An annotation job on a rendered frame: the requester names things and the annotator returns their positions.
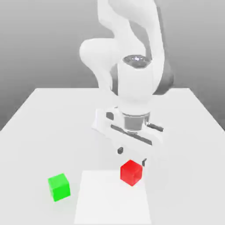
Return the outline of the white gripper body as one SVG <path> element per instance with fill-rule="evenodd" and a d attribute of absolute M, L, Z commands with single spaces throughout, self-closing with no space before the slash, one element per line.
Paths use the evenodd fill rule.
<path fill-rule="evenodd" d="M 93 122 L 92 128 L 108 138 L 115 149 L 122 147 L 131 158 L 148 159 L 164 152 L 163 135 L 144 127 L 138 133 L 126 132 L 111 122 Z"/>

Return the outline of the small green cube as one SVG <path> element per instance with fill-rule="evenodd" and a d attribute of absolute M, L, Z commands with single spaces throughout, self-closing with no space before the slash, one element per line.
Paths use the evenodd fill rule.
<path fill-rule="evenodd" d="M 70 186 L 64 173 L 48 178 L 51 196 L 55 202 L 70 196 Z"/>

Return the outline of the small red cube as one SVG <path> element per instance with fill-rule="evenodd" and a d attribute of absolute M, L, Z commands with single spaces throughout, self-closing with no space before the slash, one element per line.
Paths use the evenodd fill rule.
<path fill-rule="evenodd" d="M 128 160 L 120 167 L 120 179 L 130 186 L 134 186 L 142 178 L 143 166 Z"/>

